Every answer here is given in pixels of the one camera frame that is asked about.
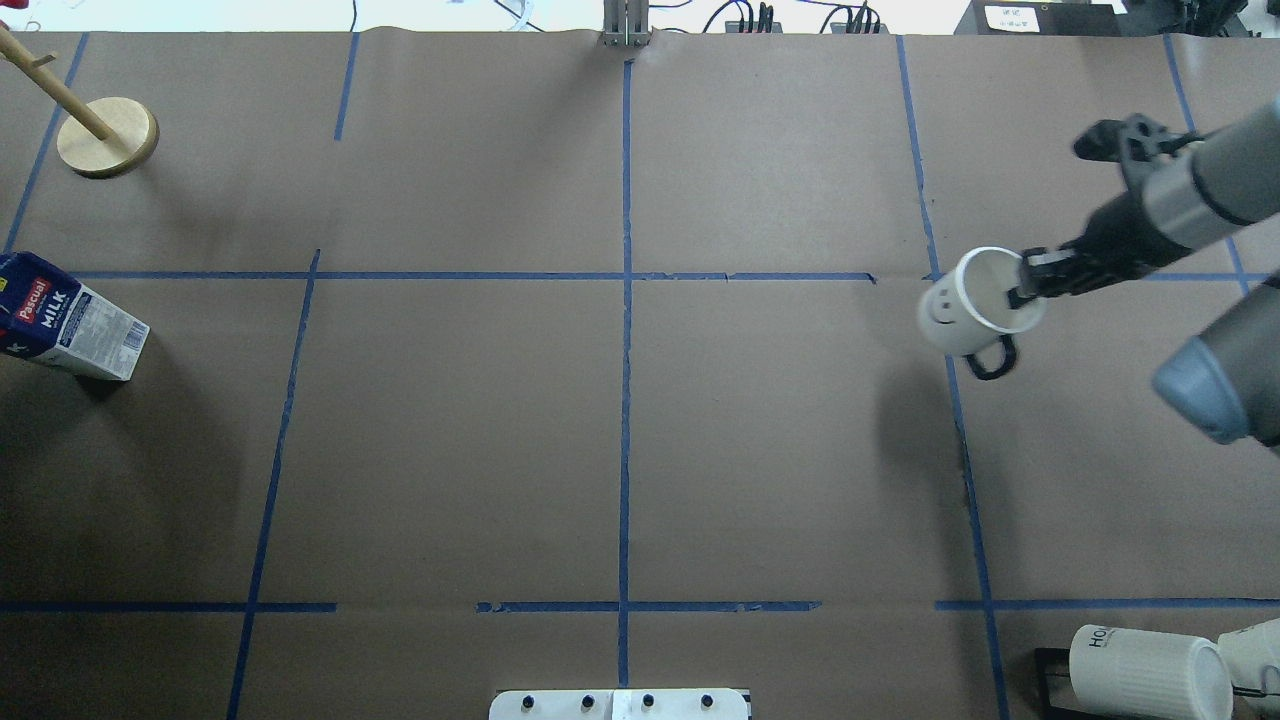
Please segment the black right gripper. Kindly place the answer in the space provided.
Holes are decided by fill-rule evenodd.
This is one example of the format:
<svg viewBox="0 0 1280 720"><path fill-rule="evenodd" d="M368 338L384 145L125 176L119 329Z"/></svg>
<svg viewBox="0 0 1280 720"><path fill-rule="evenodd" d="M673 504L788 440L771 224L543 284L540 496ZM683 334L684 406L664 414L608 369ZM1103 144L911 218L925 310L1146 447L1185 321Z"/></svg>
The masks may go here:
<svg viewBox="0 0 1280 720"><path fill-rule="evenodd" d="M1037 299L1083 295L1124 281L1137 281L1192 255L1167 238L1140 200L1120 193L1094 210L1084 231L1055 251L1024 250L1018 279L1006 291L1007 305L1019 310Z"/></svg>

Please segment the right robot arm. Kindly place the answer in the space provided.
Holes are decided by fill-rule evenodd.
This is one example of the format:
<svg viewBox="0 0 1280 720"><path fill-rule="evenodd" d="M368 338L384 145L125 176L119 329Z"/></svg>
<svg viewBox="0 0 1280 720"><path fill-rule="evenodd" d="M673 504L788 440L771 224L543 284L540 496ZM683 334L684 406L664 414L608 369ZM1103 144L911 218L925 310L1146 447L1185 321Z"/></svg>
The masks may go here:
<svg viewBox="0 0 1280 720"><path fill-rule="evenodd" d="M1021 252L1012 309L1144 279L1277 215L1277 102L1202 135L1135 113L1096 122L1074 141L1087 161L1119 167L1124 190L1056 249ZM1167 406L1220 445L1279 442L1279 291L1270 274L1155 372Z"/></svg>

